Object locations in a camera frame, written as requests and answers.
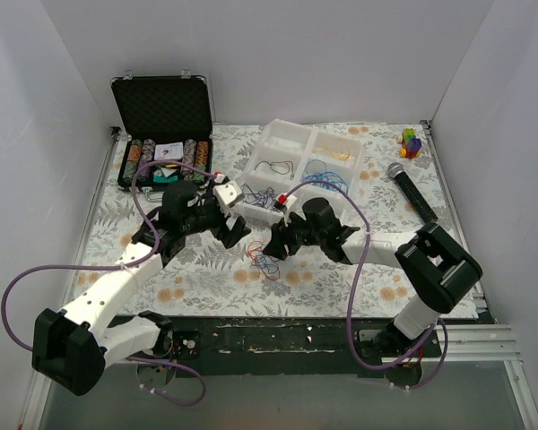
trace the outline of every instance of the table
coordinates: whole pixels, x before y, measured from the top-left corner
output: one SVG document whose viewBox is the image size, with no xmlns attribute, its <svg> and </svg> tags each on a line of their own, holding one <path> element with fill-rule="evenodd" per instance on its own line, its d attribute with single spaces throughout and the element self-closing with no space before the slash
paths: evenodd
<svg viewBox="0 0 538 430">
<path fill-rule="evenodd" d="M 415 230 L 422 223 L 396 184 L 387 177 L 387 166 L 399 160 L 395 137 L 406 127 L 421 137 L 423 149 L 417 159 L 405 160 L 405 168 L 426 200 L 439 216 L 440 225 L 458 240 L 454 217 L 439 179 L 432 149 L 420 125 L 323 124 L 312 125 L 362 141 L 366 157 L 353 197 L 365 211 L 371 230 L 399 232 Z M 239 176 L 247 164 L 262 131 L 257 125 L 215 125 L 213 127 L 213 171 L 231 178 Z M 126 139 L 117 143 L 100 205 L 85 248 L 83 263 L 102 265 L 114 262 L 140 227 L 130 193 L 117 187 L 117 174 L 124 156 Z M 158 205 L 140 201 L 145 211 Z M 159 275 L 150 279 L 124 306 L 120 314 L 153 310 L 165 315 L 191 316 L 289 316 L 342 317 L 354 266 L 330 262 L 316 248 L 304 248 L 285 262 L 279 262 L 280 278 L 270 280 L 255 266 L 247 246 L 254 240 L 267 243 L 269 226 L 247 220 L 250 236 L 225 250 L 210 233 L 191 236 L 186 248 Z M 94 271 L 77 273 L 70 298 L 79 296 L 98 279 Z M 355 298 L 353 315 L 362 318 L 389 318 L 396 315 L 414 295 L 399 269 L 365 265 Z M 477 318 L 472 296 L 465 297 L 448 315 Z"/>
</svg>

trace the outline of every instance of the gray floor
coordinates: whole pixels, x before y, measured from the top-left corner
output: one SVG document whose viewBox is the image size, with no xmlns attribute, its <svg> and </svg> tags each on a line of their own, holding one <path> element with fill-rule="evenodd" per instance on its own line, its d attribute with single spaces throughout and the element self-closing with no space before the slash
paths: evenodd
<svg viewBox="0 0 538 430">
<path fill-rule="evenodd" d="M 429 372 L 433 364 L 423 365 Z M 205 400 L 180 408 L 139 389 L 135 365 L 114 365 L 88 394 L 53 384 L 41 429 L 521 429 L 502 362 L 447 363 L 427 387 L 405 393 L 351 375 L 216 376 Z M 191 398 L 199 384 L 174 379 Z"/>
</svg>

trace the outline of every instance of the case lid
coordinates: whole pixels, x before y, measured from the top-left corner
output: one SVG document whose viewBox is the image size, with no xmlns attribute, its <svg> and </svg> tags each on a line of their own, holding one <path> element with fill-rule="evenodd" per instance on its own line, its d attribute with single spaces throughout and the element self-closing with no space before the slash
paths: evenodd
<svg viewBox="0 0 538 430">
<path fill-rule="evenodd" d="M 129 134 L 156 143 L 212 132 L 212 113 L 205 78 L 144 76 L 111 83 L 117 108 Z"/>
</svg>

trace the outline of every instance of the colorful toy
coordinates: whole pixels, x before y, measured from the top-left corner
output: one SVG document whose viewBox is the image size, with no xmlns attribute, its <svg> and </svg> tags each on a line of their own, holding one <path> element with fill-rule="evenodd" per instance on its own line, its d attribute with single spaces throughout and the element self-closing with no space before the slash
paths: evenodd
<svg viewBox="0 0 538 430">
<path fill-rule="evenodd" d="M 421 139 L 416 137 L 412 128 L 405 128 L 403 134 L 398 136 L 398 142 L 403 145 L 401 149 L 401 157 L 414 159 L 421 155 Z"/>
</svg>

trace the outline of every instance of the gray wall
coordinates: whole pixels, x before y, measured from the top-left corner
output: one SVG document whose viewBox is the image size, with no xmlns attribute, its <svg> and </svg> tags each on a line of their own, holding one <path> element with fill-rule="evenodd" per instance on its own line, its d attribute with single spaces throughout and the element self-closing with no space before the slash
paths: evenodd
<svg viewBox="0 0 538 430">
<path fill-rule="evenodd" d="M 488 302 L 538 406 L 538 0 L 496 0 L 434 120 Z"/>
<path fill-rule="evenodd" d="M 20 271 L 71 262 L 109 129 L 38 0 L 0 0 L 0 297 Z M 31 342 L 36 315 L 60 305 L 68 273 L 14 291 L 14 329 Z M 17 428 L 30 354 L 0 323 L 0 429 Z"/>
<path fill-rule="evenodd" d="M 205 74 L 216 119 L 432 118 L 492 0 L 41 0 L 111 124 L 110 78 Z"/>
</svg>

